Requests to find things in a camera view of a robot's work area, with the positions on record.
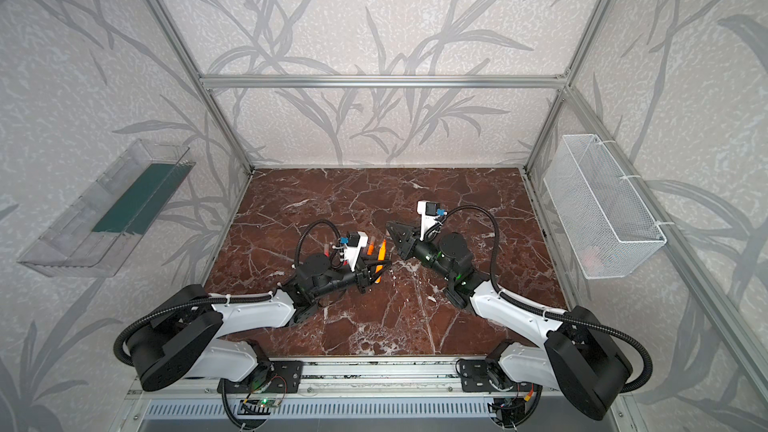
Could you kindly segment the orange marker diagonal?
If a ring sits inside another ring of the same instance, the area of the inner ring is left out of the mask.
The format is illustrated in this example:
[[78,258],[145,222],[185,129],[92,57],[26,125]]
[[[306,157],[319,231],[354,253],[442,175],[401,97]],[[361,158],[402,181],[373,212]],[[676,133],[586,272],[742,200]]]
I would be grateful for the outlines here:
[[381,280],[381,274],[382,274],[382,271],[384,269],[384,266],[381,264],[381,262],[384,261],[385,258],[386,258],[386,240],[383,240],[381,245],[380,245],[380,248],[379,248],[379,251],[378,251],[378,257],[377,257],[377,260],[380,262],[380,264],[377,265],[376,269],[375,269],[375,282],[376,283],[379,283],[380,280]]

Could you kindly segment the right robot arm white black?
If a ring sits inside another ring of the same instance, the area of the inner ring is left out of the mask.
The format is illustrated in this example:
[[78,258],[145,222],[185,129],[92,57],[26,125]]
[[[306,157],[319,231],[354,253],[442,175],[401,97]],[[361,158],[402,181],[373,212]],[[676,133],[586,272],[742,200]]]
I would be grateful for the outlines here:
[[474,266],[462,235],[434,242],[417,226],[390,221],[386,228],[402,259],[416,259],[445,278],[444,294],[452,305],[529,340],[528,345],[504,341],[485,357],[490,387],[552,388],[583,415],[601,420],[619,394],[650,380],[652,358],[639,341],[600,323],[587,308],[547,308],[501,288]]

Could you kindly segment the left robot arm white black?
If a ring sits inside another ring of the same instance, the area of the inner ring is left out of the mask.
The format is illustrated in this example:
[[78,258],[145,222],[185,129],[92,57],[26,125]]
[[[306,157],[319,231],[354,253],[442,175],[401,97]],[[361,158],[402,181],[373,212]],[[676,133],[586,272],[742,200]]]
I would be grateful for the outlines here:
[[329,257],[314,254],[269,293],[208,294],[189,285],[121,331],[113,353],[135,369],[147,392],[196,378],[261,387],[276,374],[271,360],[258,345],[229,335],[301,324],[319,311],[322,297],[352,287],[365,292],[391,266],[389,256],[365,255],[333,267]]

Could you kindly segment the green circuit board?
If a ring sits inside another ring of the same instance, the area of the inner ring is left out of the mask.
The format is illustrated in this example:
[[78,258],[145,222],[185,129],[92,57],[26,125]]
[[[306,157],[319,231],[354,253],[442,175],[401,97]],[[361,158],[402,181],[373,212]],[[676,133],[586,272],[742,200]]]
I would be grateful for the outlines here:
[[268,409],[279,408],[282,402],[283,400],[279,398],[246,399],[241,402],[241,407],[254,414],[262,414]]

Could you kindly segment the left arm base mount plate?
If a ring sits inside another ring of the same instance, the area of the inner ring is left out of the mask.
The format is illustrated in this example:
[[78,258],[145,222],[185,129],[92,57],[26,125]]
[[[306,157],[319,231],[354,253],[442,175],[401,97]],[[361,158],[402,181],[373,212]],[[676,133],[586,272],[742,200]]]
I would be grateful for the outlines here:
[[241,393],[294,394],[298,392],[303,368],[304,363],[299,360],[268,361],[257,365],[238,387]]

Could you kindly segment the aluminium front rail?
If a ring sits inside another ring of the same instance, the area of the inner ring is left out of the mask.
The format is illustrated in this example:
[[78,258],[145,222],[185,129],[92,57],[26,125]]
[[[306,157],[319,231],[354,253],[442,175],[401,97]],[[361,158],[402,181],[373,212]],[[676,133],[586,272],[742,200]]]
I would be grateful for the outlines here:
[[[304,363],[297,393],[254,393],[256,397],[283,396],[290,398],[331,397],[453,397],[461,394],[490,397],[523,397],[525,393],[463,392],[455,369],[459,358],[484,359],[481,356],[341,356],[259,358],[255,353],[231,354],[213,348],[181,378],[148,391],[137,378],[127,392],[129,399],[143,395],[149,398],[201,399],[218,393],[219,379],[231,381],[230,394],[243,398],[238,385],[259,364],[268,361],[299,360]],[[506,376],[514,382],[530,382],[545,392],[557,394],[554,373],[545,368],[543,351],[527,347],[513,348],[513,354],[502,363],[509,367]]]

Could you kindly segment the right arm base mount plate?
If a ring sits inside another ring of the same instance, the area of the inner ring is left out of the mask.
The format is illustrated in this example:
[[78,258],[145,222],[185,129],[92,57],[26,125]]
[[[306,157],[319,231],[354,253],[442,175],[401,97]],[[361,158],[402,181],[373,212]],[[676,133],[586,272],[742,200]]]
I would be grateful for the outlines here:
[[455,364],[463,392],[538,394],[542,388],[530,382],[514,382],[495,363],[485,359],[459,358]]

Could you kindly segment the clear plastic wall tray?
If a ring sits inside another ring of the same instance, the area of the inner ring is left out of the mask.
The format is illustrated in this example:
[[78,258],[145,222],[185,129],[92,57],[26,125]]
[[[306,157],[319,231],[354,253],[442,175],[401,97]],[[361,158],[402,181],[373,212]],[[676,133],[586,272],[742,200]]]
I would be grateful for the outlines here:
[[188,146],[135,140],[18,262],[47,277],[116,275],[195,165]]

